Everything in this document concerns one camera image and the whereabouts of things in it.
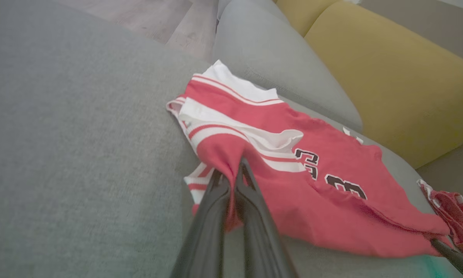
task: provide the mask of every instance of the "basketball jersey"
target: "basketball jersey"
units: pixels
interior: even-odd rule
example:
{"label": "basketball jersey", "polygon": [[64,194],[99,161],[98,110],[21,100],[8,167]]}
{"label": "basketball jersey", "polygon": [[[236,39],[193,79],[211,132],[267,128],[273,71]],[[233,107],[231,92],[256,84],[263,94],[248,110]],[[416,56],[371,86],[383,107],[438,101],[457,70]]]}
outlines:
{"label": "basketball jersey", "polygon": [[463,196],[456,192],[435,191],[422,179],[417,184],[434,211],[448,224],[453,243],[463,253]]}
{"label": "basketball jersey", "polygon": [[[439,216],[410,204],[378,146],[293,110],[275,89],[235,77],[220,61],[194,74],[167,109],[202,162],[184,178],[194,213],[212,171],[233,186],[244,156],[281,234],[380,257],[438,255],[428,238],[449,234]],[[227,230],[240,225],[233,194],[229,208]]]}

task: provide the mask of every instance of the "gray fabric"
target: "gray fabric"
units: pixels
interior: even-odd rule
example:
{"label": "gray fabric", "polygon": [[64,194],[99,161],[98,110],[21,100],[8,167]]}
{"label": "gray fabric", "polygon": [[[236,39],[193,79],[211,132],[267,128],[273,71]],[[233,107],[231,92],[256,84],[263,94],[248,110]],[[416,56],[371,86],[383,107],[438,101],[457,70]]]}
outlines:
{"label": "gray fabric", "polygon": [[0,0],[0,277],[165,277],[198,160],[165,103],[197,61],[50,1]]}
{"label": "gray fabric", "polygon": [[[283,237],[283,243],[301,278],[463,278],[445,258],[383,259],[319,248],[289,237]],[[242,228],[226,235],[224,249],[223,277],[244,277]]]}
{"label": "gray fabric", "polygon": [[[225,10],[226,6],[231,2],[232,0],[218,0],[218,20],[221,19],[221,14],[223,14],[223,11]],[[287,23],[290,25],[290,22],[286,18],[286,16],[281,12],[278,6],[271,1],[271,0],[246,0],[248,2],[254,3],[264,11],[267,11],[268,13],[274,15],[275,17],[281,19],[281,21]]]}
{"label": "gray fabric", "polygon": [[239,77],[362,130],[357,109],[304,39],[247,0],[233,0],[221,17],[213,46],[218,59]]}

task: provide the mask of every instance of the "wooden floor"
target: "wooden floor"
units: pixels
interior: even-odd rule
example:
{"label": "wooden floor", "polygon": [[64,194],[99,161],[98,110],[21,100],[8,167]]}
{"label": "wooden floor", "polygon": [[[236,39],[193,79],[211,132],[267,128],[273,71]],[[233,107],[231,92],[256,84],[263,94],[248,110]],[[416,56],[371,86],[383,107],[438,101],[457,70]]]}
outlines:
{"label": "wooden floor", "polygon": [[218,0],[56,0],[211,62]]}

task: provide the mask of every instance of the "yellow sofa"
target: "yellow sofa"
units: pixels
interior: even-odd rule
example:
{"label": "yellow sofa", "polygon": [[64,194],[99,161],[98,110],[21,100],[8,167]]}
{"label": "yellow sofa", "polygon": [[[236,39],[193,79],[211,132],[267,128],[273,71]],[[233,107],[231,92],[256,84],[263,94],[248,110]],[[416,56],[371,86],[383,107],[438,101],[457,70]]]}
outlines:
{"label": "yellow sofa", "polygon": [[364,135],[415,168],[463,144],[463,59],[349,2],[276,4],[355,104]]}

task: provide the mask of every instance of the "white stripe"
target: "white stripe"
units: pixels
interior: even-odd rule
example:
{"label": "white stripe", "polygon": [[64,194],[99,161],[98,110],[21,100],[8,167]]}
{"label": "white stripe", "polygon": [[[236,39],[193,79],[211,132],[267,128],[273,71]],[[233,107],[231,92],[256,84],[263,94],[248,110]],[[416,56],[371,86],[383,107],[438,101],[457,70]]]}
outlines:
{"label": "white stripe", "polygon": [[184,106],[182,106],[182,109],[180,109],[179,119],[191,123],[191,125],[187,128],[187,132],[189,134],[196,128],[205,124],[218,124],[233,127],[234,129],[246,134],[254,144],[254,147],[258,150],[261,149],[274,153],[288,153],[289,156],[287,156],[287,158],[289,158],[290,155],[293,155],[291,151],[293,146],[295,146],[295,144],[297,144],[304,135],[298,130],[284,130],[281,133],[272,133],[261,130],[242,122],[235,121],[225,114],[211,109],[189,97],[187,98]]}
{"label": "white stripe", "polygon": [[432,203],[434,204],[434,206],[435,206],[436,208],[440,208],[440,207],[441,207],[441,203],[439,202],[438,199],[433,199],[433,200],[432,200]]}
{"label": "white stripe", "polygon": [[[201,141],[203,141],[204,139],[206,139],[206,138],[208,138],[210,136],[216,135],[216,134],[233,135],[233,136],[239,137],[239,138],[247,141],[248,143],[251,143],[251,141],[249,141],[247,139],[247,137],[245,137],[240,132],[237,132],[235,130],[231,130],[231,129],[228,129],[228,128],[212,127],[212,128],[202,129],[202,130],[199,130],[198,132],[196,132],[196,134],[191,139],[192,144],[197,148],[197,146],[201,143]],[[255,149],[259,153],[264,152],[263,150],[260,150],[260,149],[257,149],[257,148],[255,148]],[[294,173],[306,171],[304,165],[302,163],[299,163],[299,162],[296,162],[296,161],[292,161],[292,162],[272,161],[272,160],[268,160],[267,158],[264,158],[262,156],[261,156],[261,158],[272,169],[275,169],[275,170],[278,170],[278,171],[294,172]]]}
{"label": "white stripe", "polygon": [[[175,108],[173,108],[172,104],[178,104],[180,107],[178,109],[175,109]],[[180,128],[182,129],[182,131],[184,132],[185,138],[187,138],[187,141],[189,141],[189,143],[190,143],[191,140],[189,139],[189,134],[187,133],[187,127],[185,126],[184,122],[178,118],[178,115],[180,113],[180,109],[182,109],[182,105],[183,104],[181,102],[179,102],[177,100],[172,100],[171,102],[168,102],[166,104],[166,110],[170,111],[170,113],[172,113],[173,116],[175,116],[175,118],[177,118],[177,122],[180,125]]]}
{"label": "white stripe", "polygon": [[209,181],[211,180],[211,176],[213,175],[214,168],[212,168],[206,176],[186,176],[184,181],[187,185],[194,183],[196,185],[208,185]]}
{"label": "white stripe", "polygon": [[241,95],[239,95],[238,93],[234,92],[233,90],[230,90],[229,88],[227,88],[226,86],[223,86],[215,81],[211,81],[209,79],[206,79],[206,78],[202,78],[202,77],[199,77],[199,76],[194,76],[192,77],[192,80],[193,81],[198,81],[200,83],[204,83],[204,84],[208,84],[210,86],[213,86],[215,88],[218,88],[220,90],[222,90],[223,92],[225,93],[228,93],[229,95],[235,97],[237,100],[240,100],[241,102],[244,102],[244,103],[247,103],[247,104],[250,104],[250,105],[256,105],[256,106],[266,106],[266,105],[272,105],[272,104],[278,104],[278,103],[283,103],[283,100],[279,100],[279,99],[275,99],[275,100],[267,100],[265,102],[252,102],[251,100],[248,100],[244,97],[242,97]]}
{"label": "white stripe", "polygon": [[203,74],[194,74],[194,76],[207,77],[217,81],[253,102],[278,99],[276,88],[267,90],[254,85],[251,81],[239,78],[233,75],[228,67],[219,60],[217,60],[214,65],[209,67]]}
{"label": "white stripe", "polygon": [[455,198],[456,198],[456,201],[458,202],[458,204],[463,204],[463,196],[462,195],[457,195]]}
{"label": "white stripe", "polygon": [[276,171],[292,172],[292,173],[306,171],[305,166],[299,162],[272,161],[272,160],[267,160],[264,157],[261,157],[261,158],[262,160],[264,160],[264,162],[267,165],[269,165],[269,167],[271,167],[272,169],[275,169]]}
{"label": "white stripe", "polygon": [[202,171],[206,169],[206,167],[207,165],[201,162],[199,166],[191,174],[189,174],[189,177],[199,176],[202,173]]}
{"label": "white stripe", "polygon": [[350,130],[348,130],[346,127],[343,127],[343,133],[350,136]]}
{"label": "white stripe", "polygon": [[195,204],[200,204],[202,198],[204,197],[205,190],[193,189],[191,190],[192,199],[194,199]]}

